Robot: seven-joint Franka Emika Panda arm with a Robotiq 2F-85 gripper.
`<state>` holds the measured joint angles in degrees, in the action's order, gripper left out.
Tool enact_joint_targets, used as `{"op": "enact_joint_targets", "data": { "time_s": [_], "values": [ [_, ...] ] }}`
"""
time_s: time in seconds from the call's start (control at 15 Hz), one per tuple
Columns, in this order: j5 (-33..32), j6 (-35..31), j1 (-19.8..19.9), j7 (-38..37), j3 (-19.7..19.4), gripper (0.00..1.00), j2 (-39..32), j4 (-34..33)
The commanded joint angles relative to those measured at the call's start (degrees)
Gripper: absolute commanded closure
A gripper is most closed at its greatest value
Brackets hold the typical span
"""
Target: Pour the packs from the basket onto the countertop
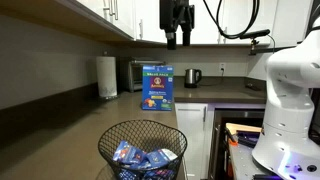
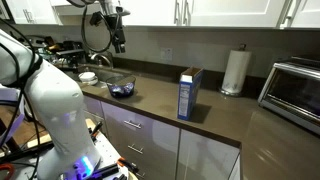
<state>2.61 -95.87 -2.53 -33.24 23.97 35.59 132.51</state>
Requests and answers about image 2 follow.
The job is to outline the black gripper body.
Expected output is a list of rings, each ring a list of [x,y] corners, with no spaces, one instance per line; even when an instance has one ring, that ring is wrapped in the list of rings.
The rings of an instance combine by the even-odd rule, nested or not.
[[[107,22],[111,33],[111,43],[115,48],[125,47],[125,36],[123,32],[122,17],[119,15],[108,16]]]

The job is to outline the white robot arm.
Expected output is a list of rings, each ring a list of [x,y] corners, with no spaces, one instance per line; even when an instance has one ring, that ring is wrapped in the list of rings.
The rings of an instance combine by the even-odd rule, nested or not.
[[[38,180],[117,180],[128,175],[98,150],[85,121],[79,85],[29,46],[0,31],[0,83],[15,88],[49,133],[53,148],[38,163]]]

